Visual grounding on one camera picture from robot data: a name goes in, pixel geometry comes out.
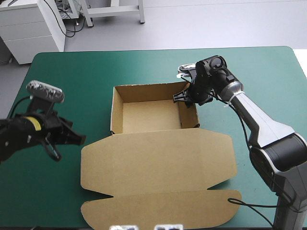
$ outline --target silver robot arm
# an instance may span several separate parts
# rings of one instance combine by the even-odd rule
[[[274,228],[301,230],[307,214],[307,143],[292,127],[274,121],[243,91],[221,56],[178,68],[178,77],[191,77],[189,88],[174,102],[203,105],[219,97],[231,104],[249,127],[249,157],[266,185],[278,196]]]

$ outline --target white cable tie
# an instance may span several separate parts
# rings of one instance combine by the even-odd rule
[[[231,104],[231,101],[234,97],[238,96],[239,94],[244,93],[243,91],[239,91],[234,93],[234,95],[231,96],[231,98],[229,99],[229,101],[227,102],[227,104],[224,107],[229,107],[229,105]]]

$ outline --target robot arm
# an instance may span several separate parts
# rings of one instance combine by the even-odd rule
[[[56,145],[81,145],[85,136],[74,132],[72,122],[53,110],[55,103],[64,101],[61,89],[35,80],[26,88],[32,98],[26,113],[0,120],[0,162],[36,145],[42,145],[53,160],[59,161],[61,154]]]
[[[177,77],[191,77],[188,89],[174,102],[203,105],[218,96],[240,114],[251,134],[250,160],[266,185],[279,197],[274,227],[301,230],[307,214],[307,143],[285,124],[271,119],[244,93],[242,83],[228,70],[221,56],[178,68]]]

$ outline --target brown cardboard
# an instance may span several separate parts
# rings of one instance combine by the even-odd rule
[[[81,158],[82,187],[114,197],[205,190],[236,175],[231,138],[200,128],[112,135]]]
[[[227,202],[229,197],[240,199],[241,195],[235,190],[132,195],[89,201],[81,211],[95,230],[107,230],[112,225],[153,230],[157,224],[200,229],[221,225],[235,215],[238,206]]]
[[[186,82],[114,87],[111,133],[136,133],[199,127],[195,105],[173,103]]]
[[[208,190],[236,175],[232,140],[195,128],[195,105],[172,101],[185,87],[177,82],[114,88],[113,135],[82,149],[82,187],[114,196],[82,205],[92,228],[214,227],[237,212],[227,198],[240,199],[238,191]]]

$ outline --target yellow band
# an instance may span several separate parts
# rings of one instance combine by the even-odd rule
[[[39,123],[39,121],[35,118],[35,117],[32,117],[32,116],[25,116],[24,117],[25,119],[31,121],[31,123],[33,124],[34,128],[35,128],[35,131],[40,131],[42,130],[42,127]]]

